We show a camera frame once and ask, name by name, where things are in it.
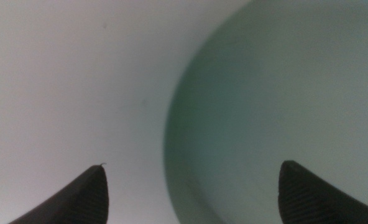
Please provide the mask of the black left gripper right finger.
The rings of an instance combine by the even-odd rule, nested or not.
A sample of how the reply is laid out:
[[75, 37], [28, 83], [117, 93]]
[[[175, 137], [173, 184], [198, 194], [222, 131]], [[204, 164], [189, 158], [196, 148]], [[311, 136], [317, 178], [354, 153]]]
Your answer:
[[281, 165], [278, 209], [286, 224], [368, 224], [368, 205], [295, 161]]

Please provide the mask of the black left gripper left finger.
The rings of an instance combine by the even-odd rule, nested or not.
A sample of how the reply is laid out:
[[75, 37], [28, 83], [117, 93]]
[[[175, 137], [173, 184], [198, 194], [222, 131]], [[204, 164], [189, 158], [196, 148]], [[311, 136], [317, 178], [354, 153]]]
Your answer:
[[96, 165], [10, 224], [106, 224], [108, 214], [106, 173]]

